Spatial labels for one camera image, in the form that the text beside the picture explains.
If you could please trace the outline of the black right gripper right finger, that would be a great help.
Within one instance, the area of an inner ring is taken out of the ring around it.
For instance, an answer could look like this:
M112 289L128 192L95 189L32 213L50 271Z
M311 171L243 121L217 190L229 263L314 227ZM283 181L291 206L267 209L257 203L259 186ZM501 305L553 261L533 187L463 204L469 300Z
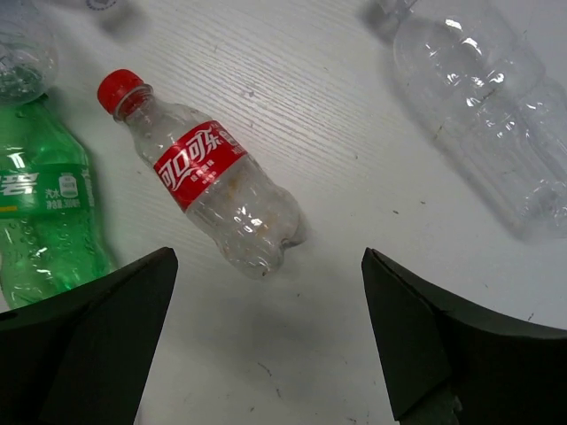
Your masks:
M400 424L563 424L566 333L497 313L367 249L369 317Z

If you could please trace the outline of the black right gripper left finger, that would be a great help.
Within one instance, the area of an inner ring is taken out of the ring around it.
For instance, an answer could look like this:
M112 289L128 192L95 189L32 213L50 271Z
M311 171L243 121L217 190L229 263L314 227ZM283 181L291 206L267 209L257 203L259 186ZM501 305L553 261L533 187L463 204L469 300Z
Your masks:
M163 247L1 315L3 424L132 424L175 286Z

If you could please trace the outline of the green sprite bottle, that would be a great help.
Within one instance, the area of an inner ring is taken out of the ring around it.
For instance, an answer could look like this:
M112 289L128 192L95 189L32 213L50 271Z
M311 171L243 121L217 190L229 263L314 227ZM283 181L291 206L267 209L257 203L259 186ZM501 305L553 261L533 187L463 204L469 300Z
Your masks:
M41 96L1 111L1 291L11 309L110 274L88 153Z

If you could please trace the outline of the red cap cola bottle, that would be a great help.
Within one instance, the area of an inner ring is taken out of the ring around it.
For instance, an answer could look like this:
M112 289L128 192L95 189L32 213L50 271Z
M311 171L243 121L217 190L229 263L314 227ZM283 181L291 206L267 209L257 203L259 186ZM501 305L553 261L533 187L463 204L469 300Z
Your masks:
M97 99L128 129L136 153L183 214L238 271L253 279L272 275L285 252L305 242L297 200L219 121L160 100L127 69L108 74Z

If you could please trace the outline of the large clear plastic bottle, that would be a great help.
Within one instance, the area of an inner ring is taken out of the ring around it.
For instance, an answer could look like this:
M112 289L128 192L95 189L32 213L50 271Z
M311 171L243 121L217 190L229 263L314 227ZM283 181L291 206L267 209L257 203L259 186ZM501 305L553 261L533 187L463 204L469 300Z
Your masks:
M404 105L516 237L566 235L566 91L489 1L374 1Z

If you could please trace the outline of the clear bottle blue label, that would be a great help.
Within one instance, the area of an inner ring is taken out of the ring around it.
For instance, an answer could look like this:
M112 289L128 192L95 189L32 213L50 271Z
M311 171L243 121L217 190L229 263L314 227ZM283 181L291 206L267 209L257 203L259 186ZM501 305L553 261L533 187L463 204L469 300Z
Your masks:
M36 100L54 83L58 53L48 20L32 1L1 3L1 106Z

